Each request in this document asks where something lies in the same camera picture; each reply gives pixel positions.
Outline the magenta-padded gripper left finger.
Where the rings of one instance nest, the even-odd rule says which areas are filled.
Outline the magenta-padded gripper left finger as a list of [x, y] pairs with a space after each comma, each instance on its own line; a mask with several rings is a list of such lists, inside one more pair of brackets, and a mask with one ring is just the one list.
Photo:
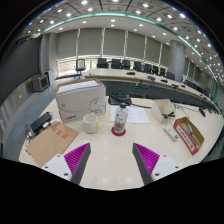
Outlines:
[[90, 154], [91, 146], [87, 143], [65, 155], [56, 154], [42, 169], [79, 185]]

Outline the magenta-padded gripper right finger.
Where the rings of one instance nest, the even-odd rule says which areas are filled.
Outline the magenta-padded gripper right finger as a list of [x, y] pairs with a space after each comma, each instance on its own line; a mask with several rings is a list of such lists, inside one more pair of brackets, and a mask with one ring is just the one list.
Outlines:
[[140, 144], [133, 144], [132, 153], [145, 185], [180, 170], [180, 166], [168, 155], [159, 155]]

